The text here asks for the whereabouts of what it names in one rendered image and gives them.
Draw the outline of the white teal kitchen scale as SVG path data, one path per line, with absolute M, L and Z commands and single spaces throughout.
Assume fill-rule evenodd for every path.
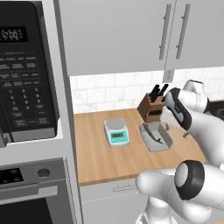
M 108 119 L 103 123 L 105 137 L 111 148 L 123 147 L 130 144 L 128 127 L 123 119 Z

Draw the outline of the black hob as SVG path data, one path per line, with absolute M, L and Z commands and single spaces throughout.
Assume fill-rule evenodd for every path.
M 217 116 L 224 119 L 224 101 L 211 101 L 209 106 L 209 112 L 213 116 Z

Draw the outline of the black oven knob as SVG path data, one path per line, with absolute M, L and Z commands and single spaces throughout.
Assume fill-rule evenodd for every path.
M 49 175 L 50 175 L 50 170 L 47 168 L 41 168 L 38 170 L 38 177 L 40 179 L 46 179 L 49 177 Z

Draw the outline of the narrow grey cupboard door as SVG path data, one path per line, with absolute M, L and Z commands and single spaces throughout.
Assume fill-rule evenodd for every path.
M 187 4 L 191 9 L 181 56 L 176 59 Z M 224 0 L 177 0 L 165 69 L 201 67 L 224 67 Z

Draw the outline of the wide grey cupboard door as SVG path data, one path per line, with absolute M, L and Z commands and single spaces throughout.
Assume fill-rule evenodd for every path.
M 59 0 L 70 76 L 163 70 L 176 0 Z M 166 5 L 171 15 L 159 59 Z

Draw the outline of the black microwave oven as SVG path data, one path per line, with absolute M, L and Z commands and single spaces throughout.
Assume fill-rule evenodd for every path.
M 57 136 L 60 114 L 40 1 L 0 1 L 0 99 L 13 143 Z

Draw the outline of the grey drawer front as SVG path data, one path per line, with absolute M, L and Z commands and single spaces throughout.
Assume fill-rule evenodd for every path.
M 135 193 L 137 191 L 137 188 L 136 188 L 135 190 L 131 190 L 131 191 L 113 192 L 113 188 L 115 188 L 116 186 L 127 186 L 127 185 L 136 186 L 136 179 L 128 178 L 123 180 L 107 182 L 107 183 L 82 186 L 80 188 L 81 201 L 87 202 L 87 201 L 93 201 L 93 200 L 108 199 L 110 197 L 115 197 L 117 195 Z

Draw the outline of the grey tall appliance cabinet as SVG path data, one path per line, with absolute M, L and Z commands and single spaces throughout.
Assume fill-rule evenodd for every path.
M 74 137 L 74 114 L 70 81 L 60 21 L 60 1 L 41 0 L 52 62 L 53 79 L 59 106 L 59 130 L 55 138 L 10 143 L 0 149 L 0 165 L 12 165 L 50 158 L 66 160 L 66 184 L 73 223 L 84 224 L 78 183 Z

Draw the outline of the white wall socket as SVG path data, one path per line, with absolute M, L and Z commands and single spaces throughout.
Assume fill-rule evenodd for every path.
M 173 81 L 174 70 L 165 70 L 163 83 L 171 83 Z

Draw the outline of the grey base cupboard door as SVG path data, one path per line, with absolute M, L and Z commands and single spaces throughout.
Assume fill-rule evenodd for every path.
M 82 203 L 84 224 L 136 224 L 148 197 L 138 192 Z

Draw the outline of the grey container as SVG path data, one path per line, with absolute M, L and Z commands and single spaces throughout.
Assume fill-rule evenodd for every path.
M 160 122 L 144 122 L 139 125 L 141 137 L 150 152 L 167 151 L 173 141 Z

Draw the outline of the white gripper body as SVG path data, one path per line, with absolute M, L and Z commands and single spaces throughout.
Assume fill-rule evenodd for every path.
M 160 121 L 167 124 L 169 127 L 173 126 L 181 129 L 178 121 L 167 107 L 163 107 Z

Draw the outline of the brown wooden knife block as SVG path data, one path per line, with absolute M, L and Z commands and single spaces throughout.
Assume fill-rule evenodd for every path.
M 162 109 L 165 105 L 164 92 L 168 88 L 168 84 L 164 84 L 162 88 L 156 84 L 150 93 L 147 93 L 137 111 L 146 123 L 159 122 Z

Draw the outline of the grey built-in oven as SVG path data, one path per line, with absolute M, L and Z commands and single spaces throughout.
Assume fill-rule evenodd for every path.
M 74 224 L 65 171 L 65 160 L 54 158 L 0 166 L 0 190 L 18 186 L 57 186 L 56 196 L 0 204 L 0 224 Z M 50 170 L 39 178 L 38 170 Z

